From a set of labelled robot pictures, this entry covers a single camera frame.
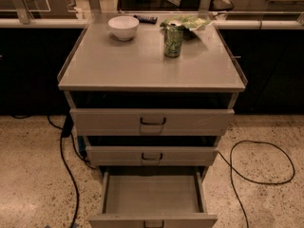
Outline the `grey bottom drawer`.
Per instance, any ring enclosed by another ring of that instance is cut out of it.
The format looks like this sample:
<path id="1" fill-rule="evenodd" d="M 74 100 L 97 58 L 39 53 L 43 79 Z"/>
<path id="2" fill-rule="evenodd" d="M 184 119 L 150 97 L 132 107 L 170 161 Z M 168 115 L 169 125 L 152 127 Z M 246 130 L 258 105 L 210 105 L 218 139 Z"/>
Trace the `grey bottom drawer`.
<path id="1" fill-rule="evenodd" d="M 108 169 L 92 228 L 212 228 L 196 168 Z"/>

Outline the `grey drawer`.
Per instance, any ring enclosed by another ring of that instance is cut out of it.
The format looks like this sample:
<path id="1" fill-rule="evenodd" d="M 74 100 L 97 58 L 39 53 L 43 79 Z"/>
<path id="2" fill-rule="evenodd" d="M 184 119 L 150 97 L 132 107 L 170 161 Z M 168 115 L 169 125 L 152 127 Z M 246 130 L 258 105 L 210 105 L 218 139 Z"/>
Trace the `grey drawer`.
<path id="1" fill-rule="evenodd" d="M 212 228 L 196 168 L 108 169 L 92 228 Z"/>
<path id="2" fill-rule="evenodd" d="M 233 109 L 72 108 L 83 136 L 221 136 Z"/>
<path id="3" fill-rule="evenodd" d="M 89 146 L 86 153 L 100 166 L 208 166 L 218 153 L 214 147 Z"/>

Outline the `grey drawer cabinet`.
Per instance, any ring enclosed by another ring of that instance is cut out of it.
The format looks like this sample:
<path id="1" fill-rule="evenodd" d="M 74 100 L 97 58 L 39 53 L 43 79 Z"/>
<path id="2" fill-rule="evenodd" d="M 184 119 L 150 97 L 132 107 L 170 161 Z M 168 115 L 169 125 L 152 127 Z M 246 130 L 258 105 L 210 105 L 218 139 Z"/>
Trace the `grey drawer cabinet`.
<path id="1" fill-rule="evenodd" d="M 122 42 L 100 14 L 85 30 L 59 76 L 72 108 L 233 109 L 246 78 L 213 26 L 164 55 L 159 25 L 140 25 Z M 214 147 L 221 136 L 83 136 L 89 146 Z"/>

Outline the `grey top drawer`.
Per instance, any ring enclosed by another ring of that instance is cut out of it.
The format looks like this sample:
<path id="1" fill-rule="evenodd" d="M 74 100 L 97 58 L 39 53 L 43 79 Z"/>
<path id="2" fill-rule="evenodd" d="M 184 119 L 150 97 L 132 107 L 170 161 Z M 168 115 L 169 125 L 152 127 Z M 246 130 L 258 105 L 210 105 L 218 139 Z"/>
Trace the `grey top drawer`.
<path id="1" fill-rule="evenodd" d="M 72 108 L 83 136 L 221 136 L 233 109 Z"/>

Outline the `grey middle drawer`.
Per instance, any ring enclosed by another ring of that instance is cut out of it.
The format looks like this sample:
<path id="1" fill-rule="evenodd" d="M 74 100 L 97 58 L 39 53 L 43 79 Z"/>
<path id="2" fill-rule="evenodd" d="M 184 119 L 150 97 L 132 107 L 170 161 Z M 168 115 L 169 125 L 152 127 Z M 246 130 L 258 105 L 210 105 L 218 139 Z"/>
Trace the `grey middle drawer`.
<path id="1" fill-rule="evenodd" d="M 208 166 L 218 153 L 214 147 L 89 146 L 86 153 L 100 166 Z"/>

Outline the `green soda can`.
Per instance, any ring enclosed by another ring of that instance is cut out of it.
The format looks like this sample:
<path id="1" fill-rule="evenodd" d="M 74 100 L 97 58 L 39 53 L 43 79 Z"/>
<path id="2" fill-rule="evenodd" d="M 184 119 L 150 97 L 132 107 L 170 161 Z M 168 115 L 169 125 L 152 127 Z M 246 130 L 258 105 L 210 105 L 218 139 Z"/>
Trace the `green soda can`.
<path id="1" fill-rule="evenodd" d="M 170 58 L 179 57 L 183 40 L 183 25 L 178 21 L 171 21 L 164 30 L 164 55 Z"/>

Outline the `white bowl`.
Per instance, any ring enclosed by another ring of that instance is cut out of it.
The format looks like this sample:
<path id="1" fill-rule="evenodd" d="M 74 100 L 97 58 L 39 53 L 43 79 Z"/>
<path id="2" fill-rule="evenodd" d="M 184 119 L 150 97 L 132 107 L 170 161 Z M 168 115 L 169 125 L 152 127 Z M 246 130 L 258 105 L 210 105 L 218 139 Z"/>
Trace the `white bowl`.
<path id="1" fill-rule="evenodd" d="M 117 16 L 108 21 L 111 33 L 121 41 L 131 40 L 136 35 L 139 23 L 132 16 Z"/>

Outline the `black remote control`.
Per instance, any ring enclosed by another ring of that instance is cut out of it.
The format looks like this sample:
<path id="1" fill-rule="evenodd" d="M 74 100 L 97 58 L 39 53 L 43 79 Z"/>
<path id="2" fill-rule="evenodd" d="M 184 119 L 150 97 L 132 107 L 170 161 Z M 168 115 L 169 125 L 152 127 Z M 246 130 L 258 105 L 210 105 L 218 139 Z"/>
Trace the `black remote control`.
<path id="1" fill-rule="evenodd" d="M 151 17 L 151 16 L 134 15 L 134 18 L 138 19 L 140 23 L 145 23 L 145 24 L 155 25 L 158 21 L 157 17 Z"/>

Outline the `green chip bag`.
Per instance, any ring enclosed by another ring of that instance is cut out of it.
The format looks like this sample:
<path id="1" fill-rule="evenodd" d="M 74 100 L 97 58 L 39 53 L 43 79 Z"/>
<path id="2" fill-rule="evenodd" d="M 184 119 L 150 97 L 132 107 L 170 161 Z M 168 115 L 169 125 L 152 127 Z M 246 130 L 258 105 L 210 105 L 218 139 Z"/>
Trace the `green chip bag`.
<path id="1" fill-rule="evenodd" d="M 160 27 L 166 28 L 167 26 L 174 25 L 176 27 L 183 27 L 190 31 L 196 29 L 202 29 L 203 27 L 209 25 L 211 21 L 209 19 L 198 18 L 192 15 L 180 15 L 171 16 L 161 22 Z"/>

